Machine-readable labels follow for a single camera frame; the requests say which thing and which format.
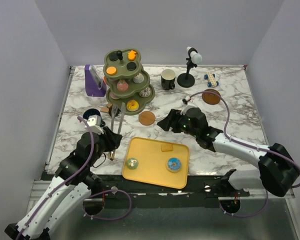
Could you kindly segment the white sprinkled donut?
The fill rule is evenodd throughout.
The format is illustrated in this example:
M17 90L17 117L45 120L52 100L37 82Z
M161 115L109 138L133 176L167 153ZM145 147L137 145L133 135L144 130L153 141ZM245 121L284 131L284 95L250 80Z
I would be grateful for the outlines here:
M147 88L145 88L144 90L140 91L139 96L142 98L148 98L151 94L152 94L152 90L151 88L148 86Z

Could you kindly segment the yellow serving tray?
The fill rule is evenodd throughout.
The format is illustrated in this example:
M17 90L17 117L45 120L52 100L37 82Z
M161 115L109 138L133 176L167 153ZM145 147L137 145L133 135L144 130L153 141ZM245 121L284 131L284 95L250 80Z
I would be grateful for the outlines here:
M161 145L172 144L173 151L161 151ZM136 169L128 169L126 161L129 158L138 160ZM178 158L181 169L170 172L166 163L170 158ZM182 189L187 184L190 150L184 144L134 137L130 140L122 168L122 176L131 181Z

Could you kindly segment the blue frosted donut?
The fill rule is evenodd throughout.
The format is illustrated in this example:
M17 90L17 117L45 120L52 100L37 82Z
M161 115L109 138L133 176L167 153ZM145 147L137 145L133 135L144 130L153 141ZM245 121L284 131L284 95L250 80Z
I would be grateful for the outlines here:
M168 159L166 162L167 170L172 173L177 173L181 169L181 166L182 166L181 161L176 157L172 157Z

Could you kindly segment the pink frosted donut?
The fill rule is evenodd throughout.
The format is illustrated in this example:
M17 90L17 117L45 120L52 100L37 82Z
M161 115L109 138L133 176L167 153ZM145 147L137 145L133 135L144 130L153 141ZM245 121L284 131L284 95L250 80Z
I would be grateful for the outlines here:
M117 97L115 94L113 94L112 92L110 93L110 96L111 96L113 99L115 99L115 100L118 99L118 97Z

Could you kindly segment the black lamp white bulb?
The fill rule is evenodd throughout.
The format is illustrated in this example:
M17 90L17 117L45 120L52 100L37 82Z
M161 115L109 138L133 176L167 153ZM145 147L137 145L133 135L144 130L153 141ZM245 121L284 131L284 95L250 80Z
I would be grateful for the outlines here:
M182 88L191 88L195 84L195 78L190 74L192 68L196 68L203 60L202 55L191 46L186 48L188 57L186 58L186 73L182 73L177 77L177 83Z

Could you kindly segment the grey snowball cake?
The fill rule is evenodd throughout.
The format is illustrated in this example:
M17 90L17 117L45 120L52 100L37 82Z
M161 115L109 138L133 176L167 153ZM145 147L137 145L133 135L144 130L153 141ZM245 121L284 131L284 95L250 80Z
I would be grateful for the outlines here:
M136 75L134 78L133 78L133 82L136 83L136 84L140 84L144 81L144 76L142 73L139 73L138 75Z

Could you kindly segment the green tiered cake stand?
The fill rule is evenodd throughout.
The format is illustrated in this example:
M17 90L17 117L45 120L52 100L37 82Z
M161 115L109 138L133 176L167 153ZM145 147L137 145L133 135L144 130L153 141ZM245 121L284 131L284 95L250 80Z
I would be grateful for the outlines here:
M135 48L111 50L104 57L106 99L119 109L124 106L128 116L140 114L155 97L141 59L140 51Z

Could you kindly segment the pink snowball cake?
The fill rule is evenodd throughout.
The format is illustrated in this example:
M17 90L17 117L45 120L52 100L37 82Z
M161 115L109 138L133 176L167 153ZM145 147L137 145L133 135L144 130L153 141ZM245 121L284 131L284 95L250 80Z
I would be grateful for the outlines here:
M117 82L117 89L118 89L118 91L125 92L128 88L129 88L129 84L125 80L120 79Z

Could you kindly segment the round orange biscuit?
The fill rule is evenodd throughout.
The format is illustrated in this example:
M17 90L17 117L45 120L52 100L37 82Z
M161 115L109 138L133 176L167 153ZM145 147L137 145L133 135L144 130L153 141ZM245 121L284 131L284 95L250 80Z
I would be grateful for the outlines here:
M117 68L114 67L114 66L109 66L107 69L106 69L106 73L110 76L113 76L117 73Z

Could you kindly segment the orange fish cookie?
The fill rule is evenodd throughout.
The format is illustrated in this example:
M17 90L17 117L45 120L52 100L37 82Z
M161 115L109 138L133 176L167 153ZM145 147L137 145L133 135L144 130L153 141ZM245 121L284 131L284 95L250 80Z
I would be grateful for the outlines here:
M128 55L127 55L127 57L128 57L128 60L129 61L134 61L135 59L136 59L136 57L137 57L137 52L135 51L135 50L130 50L129 52L128 52Z

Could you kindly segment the black patterned sandwich cookie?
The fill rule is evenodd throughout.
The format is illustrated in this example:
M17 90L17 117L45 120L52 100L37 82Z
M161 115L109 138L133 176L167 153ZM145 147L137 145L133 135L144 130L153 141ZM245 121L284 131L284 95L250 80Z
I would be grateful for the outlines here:
M109 55L109 60L110 61L116 61L118 59L117 53L116 52L111 52Z

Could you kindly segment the yellow frosted donut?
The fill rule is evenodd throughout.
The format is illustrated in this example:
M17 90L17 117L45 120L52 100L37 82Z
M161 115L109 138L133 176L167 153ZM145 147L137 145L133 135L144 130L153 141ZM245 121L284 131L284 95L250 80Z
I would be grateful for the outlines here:
M130 112L135 112L139 109L139 103L132 99L132 100L129 100L127 103L126 103L126 109Z

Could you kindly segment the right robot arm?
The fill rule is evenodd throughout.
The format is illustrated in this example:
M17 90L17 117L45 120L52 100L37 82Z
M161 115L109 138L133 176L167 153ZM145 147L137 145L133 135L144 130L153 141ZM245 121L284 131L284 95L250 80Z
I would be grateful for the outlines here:
M230 155L253 165L259 170L263 187L277 197L284 197L300 176L300 170L283 145L257 145L227 135L210 126L198 107L171 109L157 124L165 132L191 135L205 150Z

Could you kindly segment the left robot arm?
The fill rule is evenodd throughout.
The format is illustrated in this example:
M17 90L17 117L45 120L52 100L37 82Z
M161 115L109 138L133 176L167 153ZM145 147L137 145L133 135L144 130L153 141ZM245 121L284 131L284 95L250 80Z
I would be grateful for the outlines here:
M49 227L46 223L58 207L63 207L64 200L70 204L80 201L69 194L77 189L81 196L97 197L102 189L102 179L91 172L92 165L106 152L116 150L121 143L122 135L112 132L107 126L103 133L92 131L84 133L76 148L60 162L49 187L41 196L34 208L19 222L11 223L5 233L12 240L34 240L46 236Z

